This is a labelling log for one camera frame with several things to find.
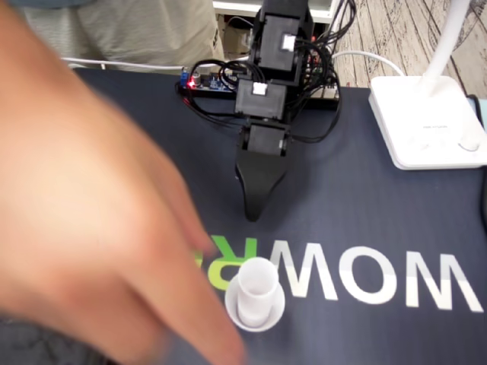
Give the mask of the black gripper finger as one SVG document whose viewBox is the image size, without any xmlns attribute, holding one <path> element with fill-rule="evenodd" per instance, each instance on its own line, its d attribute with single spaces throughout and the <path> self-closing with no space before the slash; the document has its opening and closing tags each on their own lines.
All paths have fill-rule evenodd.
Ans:
<svg viewBox="0 0 487 365">
<path fill-rule="evenodd" d="M 288 170 L 288 157 L 247 150 L 237 152 L 237 176 L 247 220 L 259 220 L 269 196 Z"/>
</svg>

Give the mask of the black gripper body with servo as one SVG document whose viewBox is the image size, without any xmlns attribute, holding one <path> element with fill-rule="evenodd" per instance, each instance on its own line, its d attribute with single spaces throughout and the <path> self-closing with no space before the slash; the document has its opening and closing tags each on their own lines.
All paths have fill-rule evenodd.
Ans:
<svg viewBox="0 0 487 365">
<path fill-rule="evenodd" d="M 289 125 L 280 122 L 250 120 L 241 129 L 239 147 L 243 151 L 285 157 L 290 137 Z"/>
</svg>

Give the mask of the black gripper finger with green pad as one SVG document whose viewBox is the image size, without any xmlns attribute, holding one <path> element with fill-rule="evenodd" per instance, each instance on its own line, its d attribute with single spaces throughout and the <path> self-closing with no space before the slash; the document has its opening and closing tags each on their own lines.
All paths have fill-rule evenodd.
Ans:
<svg viewBox="0 0 487 365">
<path fill-rule="evenodd" d="M 236 163 L 235 164 L 235 173 L 236 173 L 237 180 L 238 180 L 238 182 L 240 184 L 240 190 L 241 190 L 242 196 L 243 196 L 243 212 L 244 212 L 244 216 L 245 216 L 245 218 L 248 218 L 248 212 L 247 212 L 247 192 L 246 192 L 246 188 L 245 188 L 244 178 L 243 178 L 242 173 L 240 171 L 239 163 Z"/>
</svg>

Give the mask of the person's bare hand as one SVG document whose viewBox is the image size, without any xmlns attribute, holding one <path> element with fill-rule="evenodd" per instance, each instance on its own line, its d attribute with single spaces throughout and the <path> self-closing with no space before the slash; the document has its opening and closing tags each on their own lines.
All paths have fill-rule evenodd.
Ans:
<svg viewBox="0 0 487 365">
<path fill-rule="evenodd" d="M 170 333 L 213 364 L 244 343 L 196 265 L 209 253 L 168 156 L 1 4 L 1 311 L 121 364 Z"/>
</svg>

